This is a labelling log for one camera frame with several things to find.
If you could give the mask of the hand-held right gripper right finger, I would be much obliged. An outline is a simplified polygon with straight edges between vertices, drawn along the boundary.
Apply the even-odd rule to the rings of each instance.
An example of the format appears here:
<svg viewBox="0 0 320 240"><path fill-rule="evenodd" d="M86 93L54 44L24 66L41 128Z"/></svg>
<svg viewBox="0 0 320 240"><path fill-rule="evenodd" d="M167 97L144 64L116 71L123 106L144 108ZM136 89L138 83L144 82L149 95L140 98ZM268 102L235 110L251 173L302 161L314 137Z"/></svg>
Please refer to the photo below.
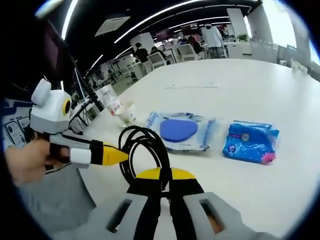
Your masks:
<svg viewBox="0 0 320 240"><path fill-rule="evenodd" d="M170 215L178 240L274 240L243 223L238 210L213 192L205 192L196 177L171 168Z"/></svg>

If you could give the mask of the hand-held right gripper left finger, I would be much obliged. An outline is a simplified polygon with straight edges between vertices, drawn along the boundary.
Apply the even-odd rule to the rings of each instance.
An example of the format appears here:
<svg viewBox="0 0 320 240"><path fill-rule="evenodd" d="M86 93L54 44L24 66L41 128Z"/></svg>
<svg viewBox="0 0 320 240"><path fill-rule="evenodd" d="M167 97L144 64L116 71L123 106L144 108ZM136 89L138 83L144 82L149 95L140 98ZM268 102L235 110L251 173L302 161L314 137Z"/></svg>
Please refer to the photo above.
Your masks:
<svg viewBox="0 0 320 240"><path fill-rule="evenodd" d="M162 169L151 168L138 174L124 198L109 212L107 240L152 240L161 214Z"/></svg>

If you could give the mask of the person's left hand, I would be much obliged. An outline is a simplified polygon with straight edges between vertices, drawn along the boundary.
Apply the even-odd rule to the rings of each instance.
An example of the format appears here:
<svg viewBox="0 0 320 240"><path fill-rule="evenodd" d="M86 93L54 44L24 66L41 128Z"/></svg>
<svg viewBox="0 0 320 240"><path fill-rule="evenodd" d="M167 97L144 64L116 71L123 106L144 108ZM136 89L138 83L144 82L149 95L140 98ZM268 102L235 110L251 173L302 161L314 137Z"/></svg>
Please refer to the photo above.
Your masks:
<svg viewBox="0 0 320 240"><path fill-rule="evenodd" d="M60 146L54 157L50 146L49 141L38 138L23 147L11 145L4 151L8 170L16 185L40 181L46 173L46 165L55 169L63 167L59 159L69 156L69 148Z"/></svg>

